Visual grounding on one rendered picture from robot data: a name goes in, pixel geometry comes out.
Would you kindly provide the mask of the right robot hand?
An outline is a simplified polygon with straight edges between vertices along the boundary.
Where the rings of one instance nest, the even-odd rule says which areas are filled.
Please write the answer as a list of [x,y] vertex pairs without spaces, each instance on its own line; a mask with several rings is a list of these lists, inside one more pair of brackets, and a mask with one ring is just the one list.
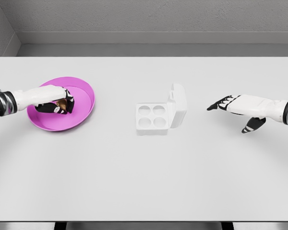
[[236,115],[250,116],[250,120],[241,131],[245,134],[253,132],[265,124],[268,108],[273,104],[272,100],[257,96],[229,95],[210,105],[207,111],[220,109]]

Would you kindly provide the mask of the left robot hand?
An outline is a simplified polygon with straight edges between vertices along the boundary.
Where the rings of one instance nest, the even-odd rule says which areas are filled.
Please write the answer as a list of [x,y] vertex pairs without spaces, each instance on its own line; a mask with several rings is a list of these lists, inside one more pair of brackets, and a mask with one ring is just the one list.
[[[33,89],[32,101],[29,105],[33,105],[40,113],[56,113],[67,114],[72,113],[74,108],[74,97],[68,89],[61,86],[46,85]],[[54,102],[59,100],[66,101],[66,108],[62,109]]]

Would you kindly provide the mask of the white egg box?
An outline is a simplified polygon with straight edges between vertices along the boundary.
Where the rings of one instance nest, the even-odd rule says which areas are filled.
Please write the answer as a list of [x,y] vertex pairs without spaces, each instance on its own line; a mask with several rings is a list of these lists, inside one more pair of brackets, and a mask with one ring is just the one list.
[[185,89],[172,84],[165,103],[138,103],[135,107],[136,134],[166,135],[171,128],[179,127],[187,113]]

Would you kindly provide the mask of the pink round plate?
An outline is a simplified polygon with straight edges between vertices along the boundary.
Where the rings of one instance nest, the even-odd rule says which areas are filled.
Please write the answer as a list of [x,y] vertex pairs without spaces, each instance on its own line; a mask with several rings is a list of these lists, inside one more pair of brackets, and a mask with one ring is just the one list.
[[86,81],[75,77],[59,77],[42,84],[62,86],[69,90],[75,99],[71,114],[39,113],[34,106],[27,107],[29,120],[36,127],[47,131],[64,131],[81,124],[92,112],[95,104],[95,93]]

